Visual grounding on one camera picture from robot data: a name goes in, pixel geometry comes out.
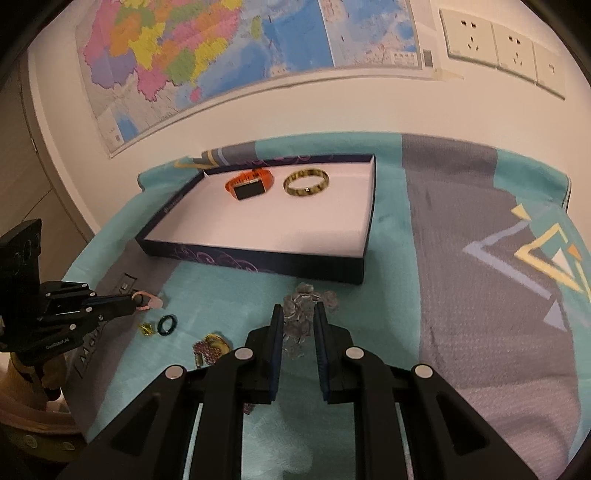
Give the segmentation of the left hand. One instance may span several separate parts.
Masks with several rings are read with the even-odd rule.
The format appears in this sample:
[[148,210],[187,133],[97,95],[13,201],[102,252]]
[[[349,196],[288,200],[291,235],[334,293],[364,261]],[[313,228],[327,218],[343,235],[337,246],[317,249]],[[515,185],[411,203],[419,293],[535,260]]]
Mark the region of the left hand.
[[10,361],[21,378],[32,385],[35,394],[41,394],[46,402],[57,401],[60,398],[61,388],[66,383],[68,373],[64,354],[59,354],[40,365],[28,366],[12,352]]

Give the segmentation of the brown sleeve left forearm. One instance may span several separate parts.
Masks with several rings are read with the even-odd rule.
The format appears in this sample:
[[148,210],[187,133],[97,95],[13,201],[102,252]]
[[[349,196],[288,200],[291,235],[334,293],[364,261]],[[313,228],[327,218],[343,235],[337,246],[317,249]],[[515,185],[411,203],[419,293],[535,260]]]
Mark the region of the brown sleeve left forearm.
[[46,402],[1,355],[1,432],[22,453],[57,464],[71,462],[87,445],[64,396]]

